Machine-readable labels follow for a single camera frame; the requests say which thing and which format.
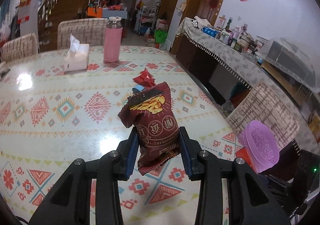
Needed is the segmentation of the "dark red snack bag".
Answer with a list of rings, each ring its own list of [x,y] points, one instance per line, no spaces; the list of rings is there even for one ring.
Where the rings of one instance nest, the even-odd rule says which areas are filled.
[[[180,154],[179,126],[172,112],[167,82],[130,96],[118,116],[125,127],[135,126],[137,129],[138,171],[141,175]]]

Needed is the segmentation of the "red wrapper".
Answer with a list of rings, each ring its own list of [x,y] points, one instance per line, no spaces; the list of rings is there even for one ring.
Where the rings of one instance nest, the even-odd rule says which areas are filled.
[[[150,74],[147,69],[141,71],[140,75],[135,77],[133,81],[145,88],[150,88],[156,85],[153,75]]]

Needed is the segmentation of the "purple trash basket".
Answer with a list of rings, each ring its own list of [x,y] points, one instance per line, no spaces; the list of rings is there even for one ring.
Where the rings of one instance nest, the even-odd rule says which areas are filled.
[[[261,173],[278,163],[279,149],[276,139],[266,125],[252,120],[238,138],[247,150],[255,172]]]

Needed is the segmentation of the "sideboard with floral cloth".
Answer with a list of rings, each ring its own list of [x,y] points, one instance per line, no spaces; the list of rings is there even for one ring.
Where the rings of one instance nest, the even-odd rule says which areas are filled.
[[[260,66],[251,62],[246,56],[232,49],[230,46],[203,33],[200,29],[193,26],[192,21],[191,18],[185,17],[176,31],[176,36],[185,35],[192,44],[216,59],[247,87],[253,88],[259,82],[264,82],[269,85],[288,106],[291,112],[296,115],[300,125],[300,132],[296,137],[299,146],[305,149],[307,148],[308,150],[311,150],[314,146],[317,147],[316,139],[308,127],[306,120],[302,117],[298,107],[295,106],[289,98],[289,95],[285,94],[285,91],[263,72]]]

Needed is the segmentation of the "mesh food cover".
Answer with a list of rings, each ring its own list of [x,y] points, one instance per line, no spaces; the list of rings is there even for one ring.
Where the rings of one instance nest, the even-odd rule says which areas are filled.
[[[319,93],[319,54],[310,46],[283,37],[274,38],[257,54],[312,92]]]

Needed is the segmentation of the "white tissue box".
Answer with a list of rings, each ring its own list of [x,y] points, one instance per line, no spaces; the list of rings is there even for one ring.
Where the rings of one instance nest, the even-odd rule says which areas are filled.
[[[66,72],[87,69],[89,60],[89,44],[81,44],[78,39],[70,34],[70,47],[64,58]]]

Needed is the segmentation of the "patterned chair at left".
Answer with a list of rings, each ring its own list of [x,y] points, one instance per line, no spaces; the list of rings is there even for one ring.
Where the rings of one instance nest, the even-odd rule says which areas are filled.
[[[30,33],[11,41],[2,46],[1,61],[12,62],[21,58],[38,54],[40,51],[39,43],[35,33]]]

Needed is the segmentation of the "patterned chair near stairs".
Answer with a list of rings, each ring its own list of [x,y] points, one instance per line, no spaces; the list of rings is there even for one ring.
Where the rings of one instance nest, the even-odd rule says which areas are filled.
[[[71,35],[80,43],[102,46],[107,23],[106,18],[84,18],[61,22],[57,28],[57,49],[69,48]]]

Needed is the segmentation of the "pink thermos bottle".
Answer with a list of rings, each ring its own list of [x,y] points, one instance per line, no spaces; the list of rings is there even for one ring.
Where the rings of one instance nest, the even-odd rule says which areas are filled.
[[[104,62],[114,63],[119,60],[120,44],[123,32],[121,17],[109,17],[105,28]]]

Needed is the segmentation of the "green bag on floor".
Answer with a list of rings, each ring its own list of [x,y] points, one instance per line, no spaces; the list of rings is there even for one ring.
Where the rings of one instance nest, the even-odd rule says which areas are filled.
[[[155,30],[154,38],[156,43],[164,44],[167,39],[167,35],[168,35],[167,31],[160,30],[160,29]]]

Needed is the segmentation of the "wooden staircase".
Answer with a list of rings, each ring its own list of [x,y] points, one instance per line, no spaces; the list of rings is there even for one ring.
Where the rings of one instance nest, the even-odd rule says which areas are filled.
[[[58,25],[83,17],[88,5],[89,0],[44,0],[37,15],[40,51],[57,49]]]

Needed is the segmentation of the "wall calendar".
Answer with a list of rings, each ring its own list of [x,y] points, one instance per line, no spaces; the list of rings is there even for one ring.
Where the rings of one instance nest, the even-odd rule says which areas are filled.
[[[20,0],[18,6],[18,20],[17,23],[21,24],[27,22],[30,18],[31,0]]]

